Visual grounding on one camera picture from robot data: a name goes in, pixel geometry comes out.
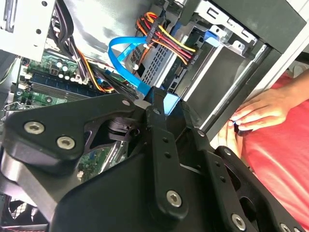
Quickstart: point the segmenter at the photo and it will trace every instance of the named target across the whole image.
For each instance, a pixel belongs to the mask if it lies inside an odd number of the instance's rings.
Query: metal panel
[[[265,43],[285,52],[306,22],[285,0],[213,0]]]
[[[138,17],[149,10],[152,0],[65,0],[74,21],[74,38],[87,55],[108,59],[111,39],[134,36]],[[113,47],[123,51],[127,45]]]
[[[3,13],[6,1],[1,2],[0,12]],[[0,49],[40,61],[54,4],[55,0],[17,1],[14,30],[0,29]]]

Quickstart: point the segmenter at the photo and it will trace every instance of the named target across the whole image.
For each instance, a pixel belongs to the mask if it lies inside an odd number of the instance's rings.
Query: finger
[[[242,117],[246,116],[247,114],[251,113],[252,111],[258,110],[258,109],[263,108],[265,106],[267,106],[267,103],[265,101],[254,102],[250,105],[247,105],[246,107],[244,107],[240,111],[234,113],[233,116],[231,117],[231,119],[233,121],[240,120]]]
[[[285,121],[283,117],[268,116],[254,122],[241,124],[239,129],[242,131],[257,130],[265,127],[275,126]]]
[[[237,120],[236,123],[237,125],[241,125],[241,124],[248,123],[248,122],[254,122],[256,120],[259,120],[261,118],[268,117],[268,116],[274,116],[273,111],[270,106],[266,106],[266,107],[254,110],[248,113],[247,115],[243,116],[241,119]]]
[[[227,125],[226,141],[227,141],[227,146],[229,146],[229,143],[233,143],[232,145],[235,145],[236,143],[234,124],[231,120],[228,121],[228,125]]]
[[[259,98],[259,96],[256,96],[255,98],[252,98],[251,100],[249,100],[249,101],[243,103],[243,104],[236,110],[236,112],[238,112],[238,111],[242,110],[243,108],[245,108],[246,106],[251,105],[251,104],[253,104],[253,103],[255,103],[255,102],[258,102],[258,101],[260,101],[260,98]]]
[[[227,133],[227,123],[224,124],[222,129],[218,133],[219,145],[226,146],[226,133]]]

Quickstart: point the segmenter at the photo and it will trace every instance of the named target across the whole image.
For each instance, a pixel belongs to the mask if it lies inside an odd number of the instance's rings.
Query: yellow wire
[[[90,78],[91,78],[93,84],[96,86],[97,89],[99,89],[99,90],[101,90],[101,91],[105,91],[104,89],[102,89],[102,88],[97,84],[97,82],[96,82],[96,80],[95,80],[95,78],[94,78],[94,75],[93,75],[93,73],[92,73],[92,70],[91,70],[91,68],[90,68],[90,66],[89,66],[89,63],[88,63],[88,61],[86,60],[86,58],[85,58],[85,56],[83,55],[83,53],[81,53],[80,50],[78,50],[78,53],[79,53],[79,55],[82,57],[82,59],[83,59],[83,60],[85,61],[85,63],[86,63],[86,66],[87,66],[87,69],[88,69],[88,72],[89,72],[89,75],[90,75]]]
[[[167,49],[169,49],[169,50],[172,51],[173,53],[175,53],[175,54],[184,62],[185,65],[188,64],[187,61],[186,61],[177,51],[175,51],[174,49],[168,47],[167,45],[165,45],[164,43],[161,43],[161,42],[158,41],[158,40],[153,40],[153,41],[156,42],[157,44],[161,45],[161,46],[166,47]]]
[[[156,15],[155,13],[153,12],[147,12],[146,13],[146,16],[148,18],[148,20],[151,22],[151,23],[154,23],[154,20],[149,16],[149,14],[152,14],[152,15]],[[172,37],[161,25],[159,25],[159,28],[161,29],[161,31],[166,35],[168,36],[171,40],[173,40],[176,44],[178,44],[179,46],[191,51],[191,52],[196,52],[195,49],[193,48],[190,48],[190,47],[187,47],[186,45],[182,44],[181,42],[179,42],[178,40],[176,40],[174,37]]]

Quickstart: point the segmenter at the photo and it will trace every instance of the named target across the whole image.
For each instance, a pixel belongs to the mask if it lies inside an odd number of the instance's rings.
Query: red wire
[[[158,18],[158,16],[156,16],[155,14],[149,14],[150,16],[152,16],[153,18]]]
[[[146,26],[148,27],[148,29],[151,29],[149,23],[147,22],[147,20],[143,19],[142,20],[145,22]],[[164,40],[165,42],[167,42],[169,45],[171,45],[174,49],[176,49],[178,52],[180,52],[181,54],[183,54],[184,56],[188,57],[189,59],[192,58],[191,55],[185,53],[182,49],[180,49],[179,47],[177,47],[175,44],[173,44],[171,41],[169,41],[167,38],[165,38],[164,36],[162,36],[159,32],[155,33],[160,39]]]

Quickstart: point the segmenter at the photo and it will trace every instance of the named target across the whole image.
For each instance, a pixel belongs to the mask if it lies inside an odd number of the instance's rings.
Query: blue clip
[[[218,47],[220,45],[220,37],[209,30],[205,32],[204,40],[214,47]]]

